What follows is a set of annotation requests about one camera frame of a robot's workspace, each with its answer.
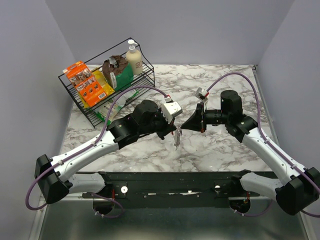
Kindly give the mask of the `red handled metal key holder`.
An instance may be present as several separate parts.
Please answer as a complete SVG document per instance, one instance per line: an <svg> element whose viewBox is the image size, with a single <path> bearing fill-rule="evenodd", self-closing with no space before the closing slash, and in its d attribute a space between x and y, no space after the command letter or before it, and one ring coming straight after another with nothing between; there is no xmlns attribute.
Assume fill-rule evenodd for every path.
<svg viewBox="0 0 320 240"><path fill-rule="evenodd" d="M174 138L174 146L179 146L181 142L181 136L182 136L182 129L180 126L176 127L176 130L173 133Z"/></svg>

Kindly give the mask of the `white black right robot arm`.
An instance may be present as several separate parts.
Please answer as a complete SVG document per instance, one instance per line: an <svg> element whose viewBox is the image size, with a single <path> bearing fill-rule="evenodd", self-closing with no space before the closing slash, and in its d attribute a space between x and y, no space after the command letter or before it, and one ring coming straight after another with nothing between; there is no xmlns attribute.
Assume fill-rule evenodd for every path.
<svg viewBox="0 0 320 240"><path fill-rule="evenodd" d="M234 195L245 192L263 195L292 216L319 199L319 171L304 167L265 136L258 123L243 113L242 99L236 91L224 90L220 94L220 109L214 110L207 109L208 94L202 88L197 89L195 95L200 103L181 128L203 133L208 125L224 125L231 136L254 151L277 177L271 179L243 170L230 183Z"/></svg>

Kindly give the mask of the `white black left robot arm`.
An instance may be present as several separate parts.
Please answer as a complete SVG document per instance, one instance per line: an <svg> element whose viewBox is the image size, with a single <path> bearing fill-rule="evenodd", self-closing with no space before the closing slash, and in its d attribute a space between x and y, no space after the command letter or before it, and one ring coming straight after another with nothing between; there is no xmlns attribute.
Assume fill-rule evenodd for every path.
<svg viewBox="0 0 320 240"><path fill-rule="evenodd" d="M77 172L93 161L116 152L138 139L156 133L160 139L176 130L175 117L182 113L176 101L159 107L151 100L143 100L134 111L113 120L102 135L58 156L43 154L36 160L34 177L47 204L54 204L68 194L92 192L104 198L111 185L99 173L89 175Z"/></svg>

